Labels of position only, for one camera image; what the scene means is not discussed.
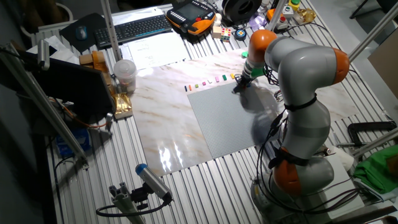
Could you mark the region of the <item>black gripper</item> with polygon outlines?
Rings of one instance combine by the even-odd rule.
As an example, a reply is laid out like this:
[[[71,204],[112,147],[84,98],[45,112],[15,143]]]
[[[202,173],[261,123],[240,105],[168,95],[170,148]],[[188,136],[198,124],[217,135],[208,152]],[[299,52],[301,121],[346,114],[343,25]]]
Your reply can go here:
[[[237,93],[241,89],[241,93],[244,93],[246,91],[246,86],[251,86],[252,80],[250,77],[247,77],[245,75],[240,75],[238,77],[238,84],[234,88],[234,92]]]

